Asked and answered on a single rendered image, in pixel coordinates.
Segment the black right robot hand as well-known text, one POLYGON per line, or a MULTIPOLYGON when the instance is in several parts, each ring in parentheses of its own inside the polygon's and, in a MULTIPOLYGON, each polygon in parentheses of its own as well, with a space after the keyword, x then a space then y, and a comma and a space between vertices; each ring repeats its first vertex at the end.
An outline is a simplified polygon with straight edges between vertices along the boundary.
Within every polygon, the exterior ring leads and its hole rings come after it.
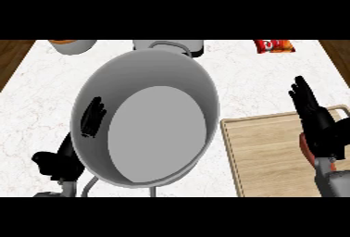
POLYGON ((296 77, 288 94, 300 115, 311 153, 315 157, 345 160, 345 146, 350 145, 350 118, 334 120, 328 109, 318 103, 303 76, 296 77))

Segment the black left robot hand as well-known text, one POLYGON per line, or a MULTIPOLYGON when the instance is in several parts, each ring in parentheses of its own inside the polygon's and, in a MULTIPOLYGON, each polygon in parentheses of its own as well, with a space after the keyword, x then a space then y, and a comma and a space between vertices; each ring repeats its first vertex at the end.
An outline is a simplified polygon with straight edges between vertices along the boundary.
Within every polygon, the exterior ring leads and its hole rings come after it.
MULTIPOLYGON (((83 112, 83 138, 96 137, 105 114, 107 109, 104 108, 102 98, 98 96, 94 98, 83 112)), ((85 165, 74 150, 71 133, 68 133, 65 136, 58 152, 37 152, 31 157, 31 161, 37 164, 40 173, 48 175, 54 181, 79 180, 80 176, 83 175, 85 165)))

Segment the reddish brown sweet potato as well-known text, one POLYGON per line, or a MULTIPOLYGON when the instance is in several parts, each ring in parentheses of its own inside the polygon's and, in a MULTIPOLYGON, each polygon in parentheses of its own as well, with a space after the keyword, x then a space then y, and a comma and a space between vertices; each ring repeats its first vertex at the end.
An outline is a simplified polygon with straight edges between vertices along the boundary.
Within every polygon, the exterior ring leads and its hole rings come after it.
MULTIPOLYGON (((306 160, 309 161, 312 167, 315 168, 315 156, 309 150, 305 133, 300 134, 300 148, 302 148, 302 152, 305 154, 306 160)), ((331 170, 337 171, 336 163, 331 163, 331 170)))

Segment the pale wooden tray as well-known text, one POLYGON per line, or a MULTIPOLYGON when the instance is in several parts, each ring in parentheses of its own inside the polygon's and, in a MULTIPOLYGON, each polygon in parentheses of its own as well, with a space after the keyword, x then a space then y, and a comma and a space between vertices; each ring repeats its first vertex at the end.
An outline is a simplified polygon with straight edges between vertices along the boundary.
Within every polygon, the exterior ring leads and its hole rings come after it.
POLYGON ((319 197, 296 112, 221 121, 240 197, 319 197))

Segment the large grey metal pot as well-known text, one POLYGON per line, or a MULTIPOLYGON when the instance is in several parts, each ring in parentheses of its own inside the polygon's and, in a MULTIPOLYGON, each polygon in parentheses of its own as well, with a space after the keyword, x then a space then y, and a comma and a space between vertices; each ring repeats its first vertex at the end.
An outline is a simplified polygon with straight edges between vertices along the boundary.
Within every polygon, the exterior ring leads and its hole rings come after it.
POLYGON ((111 59, 80 90, 71 141, 94 174, 125 188, 157 187, 188 175, 219 120, 212 76, 185 44, 156 41, 111 59))

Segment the red and orange snack bag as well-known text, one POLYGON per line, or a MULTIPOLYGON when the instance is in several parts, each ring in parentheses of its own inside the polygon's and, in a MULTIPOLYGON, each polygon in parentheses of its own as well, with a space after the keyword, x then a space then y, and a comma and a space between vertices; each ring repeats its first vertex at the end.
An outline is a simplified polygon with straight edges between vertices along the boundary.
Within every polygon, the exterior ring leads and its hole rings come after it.
POLYGON ((257 53, 293 53, 296 48, 290 40, 254 40, 257 53))

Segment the grey bowl with orange content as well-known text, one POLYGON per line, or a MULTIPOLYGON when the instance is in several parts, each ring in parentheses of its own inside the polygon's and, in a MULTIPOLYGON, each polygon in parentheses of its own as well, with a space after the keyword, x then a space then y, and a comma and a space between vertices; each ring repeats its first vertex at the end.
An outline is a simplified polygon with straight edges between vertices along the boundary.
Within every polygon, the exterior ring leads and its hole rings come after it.
POLYGON ((94 45, 96 40, 51 40, 54 48, 62 55, 79 55, 86 52, 94 45))

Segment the grey and black appliance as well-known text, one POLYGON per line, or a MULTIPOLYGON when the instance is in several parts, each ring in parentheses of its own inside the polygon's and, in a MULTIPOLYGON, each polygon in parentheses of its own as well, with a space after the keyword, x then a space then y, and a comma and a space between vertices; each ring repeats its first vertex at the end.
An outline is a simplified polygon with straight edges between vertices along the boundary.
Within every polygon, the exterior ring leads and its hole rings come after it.
POLYGON ((156 48, 184 55, 200 57, 204 54, 203 40, 135 40, 135 49, 156 48))

